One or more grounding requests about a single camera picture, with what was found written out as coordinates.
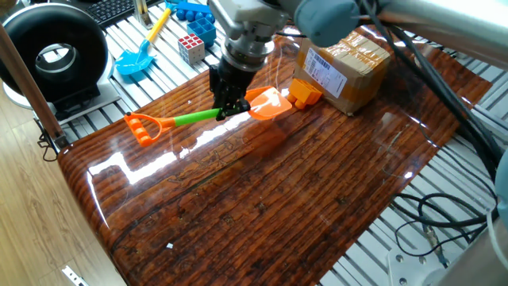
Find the orange shovel handle grip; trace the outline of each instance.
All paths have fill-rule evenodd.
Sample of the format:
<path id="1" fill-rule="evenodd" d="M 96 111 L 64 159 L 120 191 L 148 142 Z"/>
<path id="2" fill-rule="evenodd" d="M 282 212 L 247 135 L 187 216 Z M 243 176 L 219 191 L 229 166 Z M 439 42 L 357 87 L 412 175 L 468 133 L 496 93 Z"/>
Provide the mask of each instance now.
<path id="1" fill-rule="evenodd" d="M 157 124 L 159 127 L 159 132 L 155 137 L 151 137 L 150 134 L 148 134 L 148 131 L 143 127 L 143 123 L 141 123 L 140 119 L 148 120 Z M 175 127 L 174 118 L 153 118 L 145 114 L 135 114 L 133 112 L 128 112 L 125 114 L 124 120 L 142 147 L 150 146 L 153 142 L 159 140 L 162 132 Z"/>

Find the orange toy shovel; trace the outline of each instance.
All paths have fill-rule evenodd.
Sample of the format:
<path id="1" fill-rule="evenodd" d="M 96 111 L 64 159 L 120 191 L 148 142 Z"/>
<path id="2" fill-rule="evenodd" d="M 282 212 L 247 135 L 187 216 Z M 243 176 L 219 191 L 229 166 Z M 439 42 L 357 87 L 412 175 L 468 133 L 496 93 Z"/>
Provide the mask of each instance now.
<path id="1" fill-rule="evenodd" d="M 291 109 L 292 105 L 285 99 L 274 87 L 261 87 L 255 90 L 247 91 L 245 99 L 250 103 L 251 110 L 248 112 L 254 119 L 267 120 Z M 153 118 L 145 114 L 135 114 L 128 112 L 124 115 L 125 122 L 134 137 L 142 147 L 148 147 L 159 140 L 160 135 L 176 126 L 182 126 L 189 123 L 200 122 L 202 120 L 216 118 L 221 112 L 220 108 L 199 111 L 193 114 L 185 114 L 173 118 Z M 155 137 L 151 137 L 148 131 L 143 127 L 140 119 L 148 120 L 159 127 L 159 132 Z"/>

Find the green handle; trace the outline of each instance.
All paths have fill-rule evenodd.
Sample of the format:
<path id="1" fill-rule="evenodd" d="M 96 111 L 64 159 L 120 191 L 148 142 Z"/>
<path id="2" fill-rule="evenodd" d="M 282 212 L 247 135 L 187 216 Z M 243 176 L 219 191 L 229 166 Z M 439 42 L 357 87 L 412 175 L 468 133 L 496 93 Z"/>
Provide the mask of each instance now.
<path id="1" fill-rule="evenodd" d="M 216 118 L 220 111 L 220 108 L 215 108 L 212 110 L 199 111 L 193 114 L 176 116 L 175 125 L 182 126 L 189 123 L 200 122 L 201 120 Z"/>

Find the blue toy shovel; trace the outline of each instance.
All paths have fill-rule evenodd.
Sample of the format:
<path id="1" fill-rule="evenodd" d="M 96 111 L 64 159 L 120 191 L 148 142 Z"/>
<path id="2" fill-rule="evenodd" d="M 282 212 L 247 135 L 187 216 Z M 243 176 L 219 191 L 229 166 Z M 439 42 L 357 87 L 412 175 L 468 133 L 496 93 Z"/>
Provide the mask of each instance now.
<path id="1" fill-rule="evenodd" d="M 162 16 L 160 16 L 157 23 L 154 24 L 153 28 L 150 30 L 150 33 L 148 33 L 146 38 L 141 43 L 139 52 L 131 52 L 129 50 L 125 50 L 120 55 L 116 66 L 118 72 L 120 72 L 121 75 L 132 75 L 134 72 L 144 70 L 149 66 L 153 60 L 153 56 L 148 55 L 148 47 L 157 37 L 157 33 L 160 31 L 167 18 L 171 14 L 172 7 L 172 4 L 166 2 L 166 9 L 164 10 Z"/>

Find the wooden post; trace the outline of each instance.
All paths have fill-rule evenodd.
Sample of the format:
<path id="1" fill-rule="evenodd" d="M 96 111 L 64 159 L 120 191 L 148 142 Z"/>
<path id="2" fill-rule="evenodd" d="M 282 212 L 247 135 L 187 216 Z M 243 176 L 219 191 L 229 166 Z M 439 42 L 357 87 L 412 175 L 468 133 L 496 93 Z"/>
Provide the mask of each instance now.
<path id="1" fill-rule="evenodd" d="M 30 75 L 29 69 L 25 66 L 3 25 L 0 25 L 0 60 L 7 67 L 23 95 L 28 99 L 30 106 L 39 117 L 42 126 L 48 131 L 49 136 L 62 148 L 62 145 L 66 144 L 66 141 L 62 142 L 65 135 L 62 127 L 60 127 L 55 115 L 49 109 L 46 99 L 40 92 L 32 75 Z"/>

